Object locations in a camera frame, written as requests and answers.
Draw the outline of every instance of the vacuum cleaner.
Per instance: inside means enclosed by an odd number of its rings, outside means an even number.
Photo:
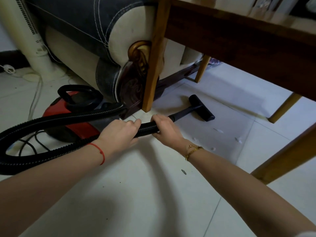
[[[0,174],[15,175],[41,163],[65,155],[98,138],[100,132],[113,119],[126,111],[123,103],[107,103],[102,94],[84,85],[65,85],[58,89],[59,97],[46,109],[43,117],[11,127],[0,133]],[[205,121],[215,116],[196,95],[189,97],[191,106],[170,115],[175,122],[196,111]],[[18,139],[36,131],[44,130],[48,135],[63,141],[73,142],[67,146],[27,156],[10,156],[7,149]],[[156,123],[141,124],[135,137],[158,132]]]

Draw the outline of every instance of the person's right arm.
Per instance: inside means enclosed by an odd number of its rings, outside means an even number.
[[[160,132],[153,134],[162,144],[185,156],[195,149],[184,139],[169,117],[153,115]],[[281,196],[226,159],[204,149],[193,152],[188,161],[238,212],[257,236],[294,237],[316,226]]]

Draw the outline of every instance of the vacuum hose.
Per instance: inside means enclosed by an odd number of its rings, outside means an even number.
[[[53,116],[41,117],[30,120],[28,122],[16,125],[0,133],[0,174],[15,175],[24,170],[37,166],[41,163],[55,159],[67,153],[80,149],[84,145],[97,139],[99,135],[94,135],[86,139],[82,139],[67,146],[28,156],[11,156],[7,155],[7,149],[18,139],[31,134],[35,131],[46,128],[63,126],[75,123],[89,122],[98,119],[105,119],[112,116],[122,114],[126,107],[122,103],[112,104],[107,110],[93,110],[81,113],[66,113]],[[135,137],[149,135],[158,132],[159,129],[155,122],[141,124]]]

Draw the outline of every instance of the table leg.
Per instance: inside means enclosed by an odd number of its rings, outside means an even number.
[[[207,65],[209,64],[210,59],[211,59],[211,57],[208,56],[208,55],[204,55],[203,56],[203,59],[202,59],[201,64],[200,64],[200,67],[199,67],[199,69],[197,71],[197,75],[196,75],[196,77],[194,79],[194,81],[196,83],[200,82],[200,80],[202,78],[202,75],[204,74],[204,71],[207,68]]]
[[[161,73],[161,66],[163,63],[163,55],[165,52],[167,39],[164,38],[168,17],[170,11],[169,0],[159,0],[158,11],[156,16],[156,24],[152,38],[152,45],[149,56],[149,69],[146,78],[146,87],[143,100],[143,111],[148,112],[154,101],[156,84]]]
[[[269,184],[316,156],[316,123],[255,169],[251,175]]]
[[[292,93],[285,102],[274,112],[273,115],[271,115],[268,120],[271,123],[275,123],[278,119],[281,118],[302,96],[298,95],[296,93]]]

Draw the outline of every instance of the sofa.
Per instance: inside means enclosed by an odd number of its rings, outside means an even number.
[[[156,0],[25,0],[45,26],[51,52],[98,89],[122,102],[126,118],[142,107]],[[155,99],[196,72],[202,54],[168,40]]]

